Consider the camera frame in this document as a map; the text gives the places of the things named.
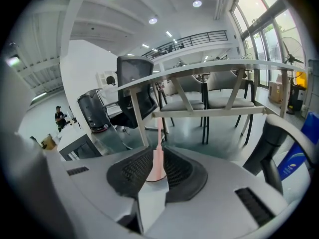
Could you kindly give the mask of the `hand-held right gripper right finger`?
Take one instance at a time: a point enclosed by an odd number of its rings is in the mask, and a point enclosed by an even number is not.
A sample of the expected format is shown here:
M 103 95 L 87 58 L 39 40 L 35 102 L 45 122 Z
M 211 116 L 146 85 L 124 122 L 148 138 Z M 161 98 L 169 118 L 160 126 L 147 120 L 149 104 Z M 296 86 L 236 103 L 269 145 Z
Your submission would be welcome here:
M 266 239 L 294 206 L 237 164 L 187 149 L 164 147 L 169 191 L 145 235 L 152 239 Z

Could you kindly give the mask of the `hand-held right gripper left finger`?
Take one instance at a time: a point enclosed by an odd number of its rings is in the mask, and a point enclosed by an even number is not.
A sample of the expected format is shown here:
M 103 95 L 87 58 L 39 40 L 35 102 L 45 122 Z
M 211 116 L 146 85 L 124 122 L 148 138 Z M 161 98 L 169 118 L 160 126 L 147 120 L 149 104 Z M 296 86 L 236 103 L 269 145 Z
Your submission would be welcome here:
M 59 190 L 73 187 L 77 195 L 102 214 L 119 221 L 132 213 L 138 193 L 153 168 L 153 151 L 139 147 L 94 158 L 61 161 L 48 157 L 49 171 Z

